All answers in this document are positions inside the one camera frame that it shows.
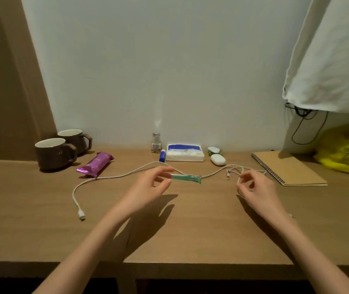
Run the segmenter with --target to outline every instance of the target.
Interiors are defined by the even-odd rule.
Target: white cable
[[[164,164],[166,166],[169,166],[169,167],[172,167],[170,166],[169,164],[167,163],[163,163],[163,162],[159,162],[159,161],[154,161],[154,162],[151,162],[151,163],[147,163],[146,165],[143,165],[133,171],[130,171],[126,174],[122,174],[122,175],[117,175],[117,176],[107,176],[107,177],[101,177],[101,178],[90,178],[88,180],[85,180],[84,182],[81,182],[79,183],[75,188],[74,190],[72,191],[72,199],[74,200],[74,203],[75,205],[78,207],[78,215],[79,215],[79,219],[84,221],[86,219],[86,216],[84,214],[84,212],[82,211],[82,208],[80,207],[79,203],[77,202],[76,198],[75,198],[75,191],[77,188],[79,188],[81,185],[84,185],[85,183],[89,183],[89,182],[92,182],[92,181],[95,181],[95,180],[99,180],[99,179],[109,179],[109,178],[123,178],[124,176],[127,176],[127,175],[130,175],[130,174],[133,174],[133,173],[136,173],[136,172],[139,172],[139,171],[143,171],[143,170],[147,170],[147,169],[143,169],[144,167],[148,166],[148,165],[151,165],[151,164],[154,164],[154,163],[159,163],[159,164]],[[244,167],[244,166],[240,166],[240,165],[235,165],[235,164],[230,164],[230,165],[227,165],[227,166],[224,166],[220,169],[218,169],[216,172],[214,173],[211,173],[211,174],[207,174],[207,175],[204,175],[202,176],[201,178],[209,178],[210,176],[213,176],[215,174],[217,174],[218,172],[220,172],[221,170],[225,169],[225,168],[228,168],[228,167],[232,167],[229,172],[234,172],[236,173],[235,171],[233,171],[233,169],[236,169],[236,168],[241,168],[241,173],[244,171],[244,168],[246,169],[252,169],[252,168],[249,168],[249,167]],[[181,172],[180,170],[174,168],[175,171],[177,171],[178,173],[181,173],[181,174],[184,174],[186,175],[184,172]],[[265,170],[256,170],[258,172],[262,172],[263,174],[266,173]]]

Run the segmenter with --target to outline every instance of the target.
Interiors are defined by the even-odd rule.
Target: desk leg
[[[137,294],[136,279],[130,275],[116,278],[119,294]]]

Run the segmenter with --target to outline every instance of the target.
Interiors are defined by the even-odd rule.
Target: wooden mug handle
[[[83,137],[86,137],[89,140],[89,146],[87,147],[88,150],[91,150],[91,147],[93,146],[93,138],[89,134],[82,134]]]
[[[64,147],[69,147],[71,149],[72,152],[72,158],[70,159],[70,162],[76,162],[77,159],[77,149],[74,145],[70,144],[70,143],[64,143],[63,144]]]

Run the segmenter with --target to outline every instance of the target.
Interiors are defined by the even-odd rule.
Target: blue and white tissue package
[[[203,162],[204,153],[200,145],[168,144],[166,161]]]

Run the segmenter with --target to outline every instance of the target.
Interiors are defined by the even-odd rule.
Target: black cord
[[[299,107],[297,107],[297,106],[292,107],[290,103],[285,103],[285,107],[286,107],[286,108],[289,108],[289,109],[294,109],[294,110],[296,111],[296,114],[302,118],[301,121],[300,121],[300,123],[299,123],[299,125],[297,126],[297,128],[296,128],[295,131],[294,131],[294,133],[292,134],[292,137],[291,137],[292,142],[295,143],[295,144],[297,144],[297,145],[308,145],[308,144],[313,143],[313,142],[316,140],[316,138],[318,137],[320,131],[323,129],[324,124],[325,124],[326,121],[327,121],[329,112],[328,112],[328,111],[325,112],[324,121],[323,121],[322,125],[320,126],[318,132],[316,133],[315,137],[314,137],[310,142],[307,142],[307,143],[298,143],[298,142],[295,142],[295,141],[294,141],[294,136],[295,136],[295,134],[297,133],[297,131],[299,130],[299,128],[300,128],[302,122],[303,122],[304,120],[313,119],[313,118],[318,114],[319,111],[318,111],[318,110],[312,110],[312,109],[303,109],[303,108],[299,108]],[[311,117],[309,117],[309,118],[307,118],[307,116],[309,116],[309,114],[312,113],[312,112],[315,112],[314,115],[311,116]]]

